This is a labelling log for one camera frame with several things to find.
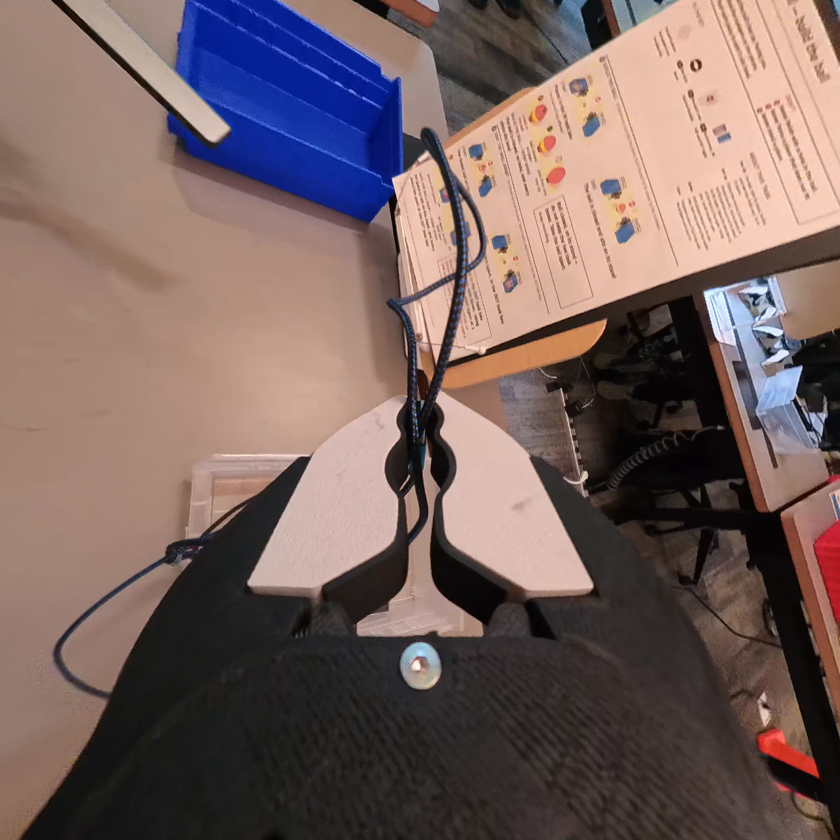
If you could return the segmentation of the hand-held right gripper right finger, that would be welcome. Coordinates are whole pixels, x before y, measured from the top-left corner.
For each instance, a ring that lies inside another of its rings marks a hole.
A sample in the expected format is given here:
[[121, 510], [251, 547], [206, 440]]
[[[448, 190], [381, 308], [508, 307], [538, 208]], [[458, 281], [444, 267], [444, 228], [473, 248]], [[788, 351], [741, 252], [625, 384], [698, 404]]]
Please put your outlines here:
[[528, 452], [447, 394], [430, 418], [437, 484], [430, 569], [441, 594], [488, 624], [502, 604], [589, 595], [595, 584]]

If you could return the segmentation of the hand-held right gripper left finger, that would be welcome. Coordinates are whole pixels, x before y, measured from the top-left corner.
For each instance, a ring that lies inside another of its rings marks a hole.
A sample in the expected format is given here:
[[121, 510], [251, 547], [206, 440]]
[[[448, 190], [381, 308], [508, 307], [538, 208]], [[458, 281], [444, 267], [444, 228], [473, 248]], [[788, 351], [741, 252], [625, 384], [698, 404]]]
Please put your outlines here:
[[252, 592], [384, 607], [404, 587], [405, 403], [385, 401], [314, 451], [248, 578]]

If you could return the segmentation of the clear plastic bin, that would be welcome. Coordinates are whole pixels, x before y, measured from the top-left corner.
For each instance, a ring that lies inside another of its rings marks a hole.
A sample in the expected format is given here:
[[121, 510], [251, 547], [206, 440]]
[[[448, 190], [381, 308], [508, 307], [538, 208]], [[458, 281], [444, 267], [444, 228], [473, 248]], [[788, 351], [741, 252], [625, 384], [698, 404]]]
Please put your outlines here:
[[[299, 455], [215, 455], [192, 468], [185, 535], [196, 538], [240, 502], [247, 501], [288, 469]], [[482, 623], [446, 600], [433, 581], [428, 522], [409, 549], [406, 582], [387, 606], [356, 625], [359, 636], [481, 637]]]

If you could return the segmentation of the blue plastic bin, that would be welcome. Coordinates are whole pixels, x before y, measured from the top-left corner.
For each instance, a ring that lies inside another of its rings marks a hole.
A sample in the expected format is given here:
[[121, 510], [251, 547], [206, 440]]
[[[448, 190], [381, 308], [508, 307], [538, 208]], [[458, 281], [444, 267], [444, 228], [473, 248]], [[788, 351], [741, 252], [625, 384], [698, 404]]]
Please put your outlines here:
[[185, 2], [175, 69], [229, 125], [197, 159], [370, 223], [403, 173], [399, 77], [282, 2]]

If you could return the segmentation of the grey slim USB hub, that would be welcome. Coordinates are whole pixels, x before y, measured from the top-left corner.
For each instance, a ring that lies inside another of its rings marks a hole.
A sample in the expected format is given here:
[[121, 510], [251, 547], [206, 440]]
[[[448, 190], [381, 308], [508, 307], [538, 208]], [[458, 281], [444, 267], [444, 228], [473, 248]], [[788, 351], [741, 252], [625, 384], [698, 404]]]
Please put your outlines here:
[[230, 126], [107, 3], [54, 5], [205, 145], [226, 140]]

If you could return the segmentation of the wood edged office desk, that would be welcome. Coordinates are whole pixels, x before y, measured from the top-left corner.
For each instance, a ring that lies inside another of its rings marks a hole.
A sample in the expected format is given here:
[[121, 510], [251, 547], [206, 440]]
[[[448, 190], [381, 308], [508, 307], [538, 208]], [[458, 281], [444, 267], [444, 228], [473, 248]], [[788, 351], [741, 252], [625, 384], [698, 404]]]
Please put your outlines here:
[[753, 505], [777, 512], [831, 485], [827, 454], [777, 456], [756, 408], [767, 378], [794, 366], [795, 342], [783, 330], [786, 309], [774, 277], [705, 291], [694, 300]]

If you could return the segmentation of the grey desk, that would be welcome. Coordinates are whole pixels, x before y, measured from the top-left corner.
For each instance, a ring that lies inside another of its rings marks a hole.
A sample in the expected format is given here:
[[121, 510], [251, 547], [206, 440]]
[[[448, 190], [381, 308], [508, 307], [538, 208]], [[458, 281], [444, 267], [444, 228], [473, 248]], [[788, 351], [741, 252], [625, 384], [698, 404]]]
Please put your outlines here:
[[51, 651], [183, 536], [195, 462], [306, 455], [404, 393], [396, 253], [197, 161], [51, 2], [2, 2], [2, 838], [102, 713]]

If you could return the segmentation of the plywood sheet stand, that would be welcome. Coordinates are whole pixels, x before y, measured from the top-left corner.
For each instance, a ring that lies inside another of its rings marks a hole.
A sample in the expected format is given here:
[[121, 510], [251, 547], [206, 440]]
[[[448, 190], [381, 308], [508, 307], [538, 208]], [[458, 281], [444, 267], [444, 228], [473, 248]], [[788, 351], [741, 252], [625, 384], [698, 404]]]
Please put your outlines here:
[[[448, 151], [457, 142], [462, 141], [473, 129], [491, 122], [501, 112], [518, 100], [529, 96], [532, 87], [521, 89], [503, 103], [483, 114], [476, 121], [455, 135], [444, 144]], [[474, 359], [462, 360], [458, 364], [451, 364], [444, 376], [445, 390], [456, 390], [482, 382], [496, 380], [502, 376], [529, 371], [546, 364], [558, 364], [571, 360], [588, 352], [596, 345], [606, 330], [606, 320], [595, 321], [592, 316], [585, 316], [587, 322], [583, 326], [572, 328], [568, 322], [562, 322], [558, 332], [543, 338], [522, 339], [514, 346], [503, 350], [501, 346], [495, 348], [494, 353], [486, 353]], [[434, 357], [431, 350], [418, 350], [417, 369], [422, 371], [428, 381], [434, 372]]]

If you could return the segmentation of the clear acrylic stand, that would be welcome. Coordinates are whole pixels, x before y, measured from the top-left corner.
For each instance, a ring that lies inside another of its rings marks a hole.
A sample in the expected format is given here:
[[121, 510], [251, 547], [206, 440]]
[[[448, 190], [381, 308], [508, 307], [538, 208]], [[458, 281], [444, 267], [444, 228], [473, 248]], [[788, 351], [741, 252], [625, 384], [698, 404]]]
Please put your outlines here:
[[802, 383], [803, 367], [782, 369], [767, 378], [756, 415], [777, 456], [804, 455], [820, 449], [826, 400], [819, 384]]

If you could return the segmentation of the red plastic bin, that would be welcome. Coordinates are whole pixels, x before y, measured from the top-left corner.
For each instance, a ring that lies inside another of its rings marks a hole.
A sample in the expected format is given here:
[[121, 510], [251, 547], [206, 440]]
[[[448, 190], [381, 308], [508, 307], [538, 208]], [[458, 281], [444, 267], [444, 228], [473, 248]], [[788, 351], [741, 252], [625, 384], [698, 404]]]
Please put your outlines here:
[[814, 541], [813, 549], [832, 607], [835, 622], [839, 625], [839, 520]]

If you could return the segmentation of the printed instruction sheet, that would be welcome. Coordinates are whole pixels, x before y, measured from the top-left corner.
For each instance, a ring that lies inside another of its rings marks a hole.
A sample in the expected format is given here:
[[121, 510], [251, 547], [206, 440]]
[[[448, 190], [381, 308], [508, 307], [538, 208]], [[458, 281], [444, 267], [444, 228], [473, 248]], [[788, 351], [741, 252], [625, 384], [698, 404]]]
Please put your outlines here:
[[451, 361], [838, 258], [831, 2], [675, 2], [446, 143], [486, 250]]

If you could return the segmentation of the red metal bracket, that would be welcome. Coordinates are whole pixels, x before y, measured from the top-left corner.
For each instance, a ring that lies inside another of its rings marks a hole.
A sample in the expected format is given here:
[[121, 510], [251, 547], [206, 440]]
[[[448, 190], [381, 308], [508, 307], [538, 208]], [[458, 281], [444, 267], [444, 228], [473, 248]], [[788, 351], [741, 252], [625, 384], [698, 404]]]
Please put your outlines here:
[[789, 745], [782, 730], [771, 728], [761, 731], [755, 741], [780, 789], [802, 799], [825, 803], [825, 790], [816, 762]]

